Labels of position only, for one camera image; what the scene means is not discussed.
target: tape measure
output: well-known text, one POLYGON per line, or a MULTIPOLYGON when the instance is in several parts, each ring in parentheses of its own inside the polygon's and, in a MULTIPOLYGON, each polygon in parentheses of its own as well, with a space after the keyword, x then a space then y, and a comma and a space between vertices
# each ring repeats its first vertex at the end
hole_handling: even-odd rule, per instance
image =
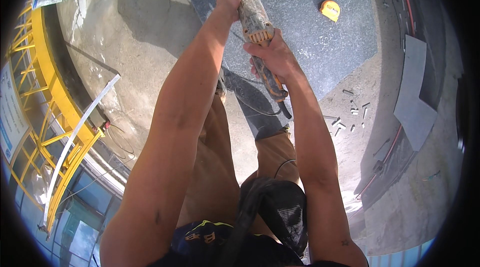
POLYGON ((337 22, 340 15, 340 6, 333 0, 325 0, 321 4, 320 12, 334 22, 337 22))

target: tan pants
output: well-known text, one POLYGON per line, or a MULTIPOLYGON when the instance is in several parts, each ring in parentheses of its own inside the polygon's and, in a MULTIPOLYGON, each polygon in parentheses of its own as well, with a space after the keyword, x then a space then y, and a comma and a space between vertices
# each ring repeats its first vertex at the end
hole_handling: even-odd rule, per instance
MULTIPOLYGON (((295 149, 289 135, 279 131, 272 137, 255 141, 258 169, 245 182, 257 176, 274 177, 282 163, 295 159, 295 149)), ((286 163, 276 178, 298 184, 300 178, 296 163, 286 163)), ((193 176, 183 200, 177 226, 202 220, 234 225, 239 195, 227 114, 220 97, 215 94, 198 138, 193 176)), ((260 216, 257 216, 250 231, 254 234, 272 235, 260 216)))

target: yellow metal frame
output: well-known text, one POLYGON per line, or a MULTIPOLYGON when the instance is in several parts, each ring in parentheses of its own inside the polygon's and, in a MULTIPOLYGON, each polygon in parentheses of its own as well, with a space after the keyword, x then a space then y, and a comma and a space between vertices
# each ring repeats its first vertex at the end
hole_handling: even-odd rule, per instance
MULTIPOLYGON (((44 205, 38 203, 33 198, 32 194, 27 191, 25 186, 27 172, 30 166, 32 166, 32 172, 41 174, 39 167, 35 163, 39 156, 41 156, 49 166, 55 168, 55 158, 50 154, 47 146, 54 143, 61 143, 60 140, 62 138, 69 137, 80 121, 82 113, 77 108, 72 96, 69 94, 53 58, 48 36, 46 34, 43 9, 39 8, 32 11, 31 8, 31 0, 29 0, 26 3, 26 7, 19 15, 19 20, 22 22, 19 22, 20 24, 15 27, 15 29, 18 30, 18 33, 9 46, 7 58, 11 60, 17 52, 21 52, 20 59, 16 62, 15 66, 13 64, 11 65, 14 74, 17 71, 17 68, 19 68, 21 60, 30 58, 28 66, 20 72, 20 81, 18 83, 15 81, 17 83, 17 90, 21 89, 27 79, 27 83, 30 82, 29 89, 19 94, 20 104, 24 113, 32 109, 32 107, 27 107, 27 104, 29 103, 29 98, 36 93, 43 93, 46 99, 45 102, 36 103, 36 105, 47 105, 47 110, 40 132, 32 130, 27 137, 30 138, 30 141, 35 145, 34 149, 29 152, 25 147, 25 142, 21 146, 21 153, 26 157, 27 161, 26 165, 21 169, 21 175, 18 176, 15 172, 13 168, 14 161, 12 161, 8 167, 11 171, 12 177, 16 180, 23 192, 25 192, 27 197, 43 211, 44 205), (47 130, 54 121, 58 121, 63 128, 64 133, 46 139, 47 130)), ((88 150, 90 150, 99 137, 104 136, 105 134, 100 128, 96 128, 96 131, 94 131, 86 123, 81 126, 81 129, 73 142, 74 147, 66 157, 60 169, 60 178, 55 183, 56 189, 50 199, 47 213, 47 233, 50 233, 51 231, 62 196, 75 174, 75 171, 88 150)))

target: red hose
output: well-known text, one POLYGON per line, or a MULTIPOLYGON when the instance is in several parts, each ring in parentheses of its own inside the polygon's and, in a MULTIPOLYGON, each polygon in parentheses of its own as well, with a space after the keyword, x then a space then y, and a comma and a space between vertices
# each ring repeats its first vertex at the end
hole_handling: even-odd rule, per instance
POLYGON ((408 13, 410 14, 410 24, 412 26, 412 36, 415 36, 415 27, 413 26, 412 8, 410 7, 410 0, 406 0, 406 6, 408 7, 408 13))
MULTIPOLYGON (((408 7, 408 13, 410 15, 410 24, 411 24, 411 27, 412 27, 412 36, 415 37, 415 27, 414 27, 414 24, 413 24, 413 15, 412 15, 412 8, 410 6, 410 0, 406 0, 406 6, 408 7)), ((395 143, 397 142, 397 139, 399 138, 399 134, 400 134, 400 131, 402 130, 402 124, 400 124, 400 126, 398 127, 398 131, 396 132, 396 135, 395 135, 395 139, 393 140, 393 143, 392 145, 390 146, 390 149, 388 150, 388 153, 387 153, 387 156, 385 156, 385 159, 383 160, 383 163, 385 164, 385 162, 387 162, 387 159, 388 157, 390 156, 390 153, 392 152, 393 150, 393 146, 395 146, 395 143)), ((363 192, 365 192, 365 190, 367 190, 368 186, 370 186, 370 184, 374 181, 375 177, 377 176, 377 174, 375 174, 371 180, 369 181, 369 183, 365 186, 365 188, 363 188, 363 190, 358 194, 358 196, 356 197, 357 200, 361 199, 362 198, 362 194, 363 192)))

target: grinder handle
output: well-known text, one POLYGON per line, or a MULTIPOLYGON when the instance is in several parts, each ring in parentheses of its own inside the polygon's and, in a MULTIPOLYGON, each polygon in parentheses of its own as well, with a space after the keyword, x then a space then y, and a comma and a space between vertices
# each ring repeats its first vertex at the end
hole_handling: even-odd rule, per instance
POLYGON ((288 92, 284 90, 279 78, 273 74, 265 65, 264 60, 259 57, 252 56, 253 65, 257 69, 257 73, 261 81, 270 93, 270 96, 275 102, 282 102, 288 96, 288 92))

